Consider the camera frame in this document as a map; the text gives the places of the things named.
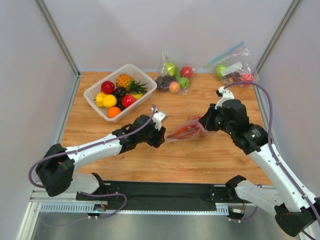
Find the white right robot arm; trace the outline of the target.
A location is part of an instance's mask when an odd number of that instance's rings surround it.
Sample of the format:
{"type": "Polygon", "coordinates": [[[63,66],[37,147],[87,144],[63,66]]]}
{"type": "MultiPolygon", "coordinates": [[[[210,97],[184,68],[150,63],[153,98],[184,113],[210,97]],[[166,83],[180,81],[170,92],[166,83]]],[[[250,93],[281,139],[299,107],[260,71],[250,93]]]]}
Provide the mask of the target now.
{"type": "Polygon", "coordinates": [[[317,221],[320,199],[289,170],[276,146],[268,141],[268,133],[260,125],[250,123],[244,104],[238,99],[221,106],[210,104],[199,123],[209,132],[223,131],[236,147],[254,160],[273,183],[268,191],[237,175],[226,186],[233,194],[272,215],[278,226],[289,236],[296,237],[317,221]]]}

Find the orange zip top bag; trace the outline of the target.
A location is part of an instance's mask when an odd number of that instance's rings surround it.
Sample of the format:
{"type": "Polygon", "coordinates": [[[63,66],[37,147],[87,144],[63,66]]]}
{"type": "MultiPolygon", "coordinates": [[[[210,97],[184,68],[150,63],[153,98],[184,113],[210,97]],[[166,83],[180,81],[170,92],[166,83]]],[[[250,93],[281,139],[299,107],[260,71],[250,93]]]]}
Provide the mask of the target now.
{"type": "Polygon", "coordinates": [[[199,123],[201,116],[192,116],[187,119],[186,122],[178,126],[175,130],[168,134],[166,141],[168,143],[178,142],[178,141],[188,141],[188,140],[199,140],[208,137],[209,135],[215,134],[217,131],[207,131],[199,123]],[[184,127],[191,126],[191,129],[183,134],[176,136],[170,136],[174,131],[184,127]]]}

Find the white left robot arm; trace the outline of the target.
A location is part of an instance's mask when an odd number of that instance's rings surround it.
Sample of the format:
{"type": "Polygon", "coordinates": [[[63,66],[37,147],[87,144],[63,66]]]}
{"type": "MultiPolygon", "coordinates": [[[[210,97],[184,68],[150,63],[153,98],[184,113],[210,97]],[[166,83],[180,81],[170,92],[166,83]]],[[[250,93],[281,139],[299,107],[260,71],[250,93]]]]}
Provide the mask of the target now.
{"type": "Polygon", "coordinates": [[[166,118],[162,111],[152,116],[143,114],[132,124],[101,139],[71,147],[62,147],[59,143],[51,146],[44,158],[32,167],[40,180],[40,184],[34,186],[45,189],[50,197],[65,191],[105,194],[103,180],[98,174],[84,174],[77,170],[102,158],[131,151],[141,143],[158,148],[165,141],[166,129],[162,124],[166,118]]]}

